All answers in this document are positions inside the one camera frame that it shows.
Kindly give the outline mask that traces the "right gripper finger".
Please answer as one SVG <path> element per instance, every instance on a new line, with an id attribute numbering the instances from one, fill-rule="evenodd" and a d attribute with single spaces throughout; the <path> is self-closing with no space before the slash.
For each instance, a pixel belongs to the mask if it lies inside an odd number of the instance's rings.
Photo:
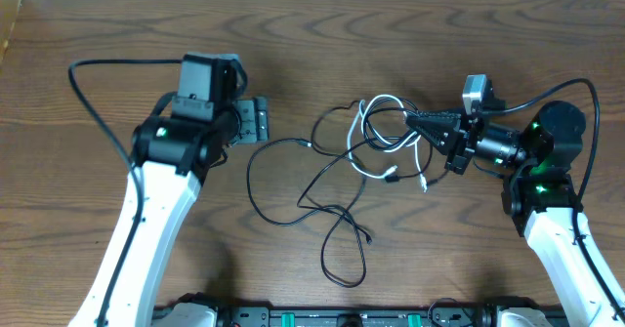
<path id="1" fill-rule="evenodd" d="M 408 111 L 405 121 L 444 122 L 458 121 L 463 118 L 461 113 L 455 111 Z"/>
<path id="2" fill-rule="evenodd" d="M 442 155 L 461 155 L 464 152 L 460 119 L 407 119 L 406 125 L 423 136 Z"/>

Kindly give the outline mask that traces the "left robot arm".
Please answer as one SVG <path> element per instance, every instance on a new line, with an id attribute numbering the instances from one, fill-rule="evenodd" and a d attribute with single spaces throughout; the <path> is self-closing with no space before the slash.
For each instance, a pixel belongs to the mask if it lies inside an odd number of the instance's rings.
<path id="1" fill-rule="evenodd" d="M 190 296 L 168 307 L 155 300 L 180 228 L 209 170 L 235 144 L 269 137 L 268 103 L 242 96 L 248 77 L 236 54 L 189 52 L 178 60 L 176 91 L 163 95 L 126 151 L 96 121 L 128 169 L 121 213 L 95 281 L 73 326 L 219 326 L 229 317 Z"/>

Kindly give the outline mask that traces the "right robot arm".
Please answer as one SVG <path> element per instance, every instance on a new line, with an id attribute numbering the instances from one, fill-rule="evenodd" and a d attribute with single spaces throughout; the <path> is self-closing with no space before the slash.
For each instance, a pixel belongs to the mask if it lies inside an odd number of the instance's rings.
<path id="1" fill-rule="evenodd" d="M 583 146 L 580 109 L 548 102 L 522 131 L 455 110 L 415 112 L 406 124 L 445 156 L 448 171 L 462 175 L 478 158 L 507 169 L 503 210 L 548 272 L 570 325 L 623 324 L 624 292 L 592 237 L 568 173 Z"/>

